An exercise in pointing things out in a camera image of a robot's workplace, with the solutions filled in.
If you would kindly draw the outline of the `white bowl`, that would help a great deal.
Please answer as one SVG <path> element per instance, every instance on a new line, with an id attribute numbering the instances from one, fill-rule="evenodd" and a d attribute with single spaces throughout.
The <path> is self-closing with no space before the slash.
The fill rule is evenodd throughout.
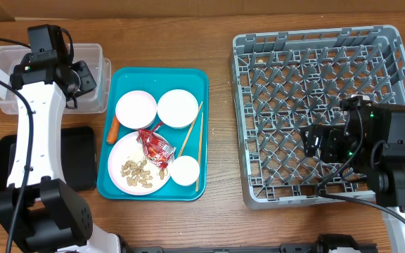
<path id="1" fill-rule="evenodd" d="M 167 126 L 182 129 L 189 126 L 198 115 L 199 104 L 195 96 L 183 89 L 165 93 L 157 103 L 157 115 Z"/>

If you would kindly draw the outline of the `large pink plate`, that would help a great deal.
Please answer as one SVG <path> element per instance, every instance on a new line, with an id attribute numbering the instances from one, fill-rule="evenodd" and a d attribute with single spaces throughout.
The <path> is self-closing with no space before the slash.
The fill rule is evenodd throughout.
<path id="1" fill-rule="evenodd" d="M 130 194 L 130 195 L 149 195 L 161 189 L 167 182 L 170 180 L 171 176 L 166 178 L 165 184 L 160 188 L 152 188 L 152 189 L 145 189 L 145 188 L 137 188 L 137 187 L 129 187 L 125 181 L 125 179 L 121 176 L 120 169 L 121 166 L 127 161 L 126 156 L 126 146 L 128 143 L 137 142 L 136 140 L 139 133 L 137 131 L 127 134 L 126 136 L 122 137 L 116 144 L 113 146 L 112 150 L 110 151 L 109 158 L 108 158 L 108 173 L 110 179 L 115 184 L 117 188 L 119 188 L 122 192 Z"/>

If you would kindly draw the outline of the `red snack wrapper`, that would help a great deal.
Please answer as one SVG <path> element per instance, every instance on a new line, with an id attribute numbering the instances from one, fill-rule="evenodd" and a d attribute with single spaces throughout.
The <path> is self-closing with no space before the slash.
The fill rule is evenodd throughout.
<path id="1" fill-rule="evenodd" d="M 156 131 L 163 125 L 163 122 L 159 122 L 152 130 L 139 129 L 139 135 L 136 139 L 142 145 L 143 154 L 146 159 L 160 169 L 167 168 L 175 152 L 174 147 L 163 137 L 156 134 Z"/>

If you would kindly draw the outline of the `pile of peanuts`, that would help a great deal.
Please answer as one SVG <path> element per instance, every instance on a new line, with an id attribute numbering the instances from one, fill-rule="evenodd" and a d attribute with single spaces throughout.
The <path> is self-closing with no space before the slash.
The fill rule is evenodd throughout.
<path id="1" fill-rule="evenodd" d="M 126 161 L 120 173 L 129 187 L 145 189 L 162 187 L 169 176 L 167 169 L 161 169 L 146 159 L 139 162 Z"/>

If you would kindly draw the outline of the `white paper cup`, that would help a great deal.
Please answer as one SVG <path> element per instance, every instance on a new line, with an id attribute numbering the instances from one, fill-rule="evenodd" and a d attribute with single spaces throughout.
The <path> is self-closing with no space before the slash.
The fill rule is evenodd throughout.
<path id="1" fill-rule="evenodd" d="M 168 171 L 175 183 L 180 186 L 190 186 L 197 181 L 200 166 L 195 158 L 184 155 L 176 158 L 168 166 Z"/>

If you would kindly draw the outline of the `pile of rice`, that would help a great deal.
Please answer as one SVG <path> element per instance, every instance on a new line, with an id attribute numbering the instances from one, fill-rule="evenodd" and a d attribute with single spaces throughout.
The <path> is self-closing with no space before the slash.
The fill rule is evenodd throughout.
<path id="1" fill-rule="evenodd" d="M 145 160 L 145 155 L 143 154 L 143 146 L 140 143 L 128 143 L 125 152 L 127 161 L 141 164 Z"/>

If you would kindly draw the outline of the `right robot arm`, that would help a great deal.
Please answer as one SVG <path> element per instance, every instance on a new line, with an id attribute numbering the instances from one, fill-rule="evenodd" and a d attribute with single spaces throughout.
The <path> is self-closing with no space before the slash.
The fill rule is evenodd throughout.
<path id="1" fill-rule="evenodd" d="M 357 97 L 342 100 L 346 124 L 311 124 L 300 129 L 307 157 L 320 155 L 340 168 L 321 180 L 315 193 L 382 212 L 393 252 L 405 252 L 405 105 L 375 104 Z M 329 194 L 325 187 L 348 168 L 375 194 L 375 202 Z"/>

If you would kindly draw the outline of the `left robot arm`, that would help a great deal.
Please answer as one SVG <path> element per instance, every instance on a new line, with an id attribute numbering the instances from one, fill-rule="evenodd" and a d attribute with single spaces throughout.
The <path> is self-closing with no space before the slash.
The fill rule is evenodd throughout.
<path id="1" fill-rule="evenodd" d="M 83 61 L 74 61 L 70 33 L 57 25 L 27 31 L 30 52 L 6 89 L 16 95 L 18 134 L 12 170 L 0 191 L 6 249 L 23 252 L 127 252 L 119 235 L 99 228 L 84 198 L 65 182 L 60 157 L 63 112 L 96 87 Z"/>

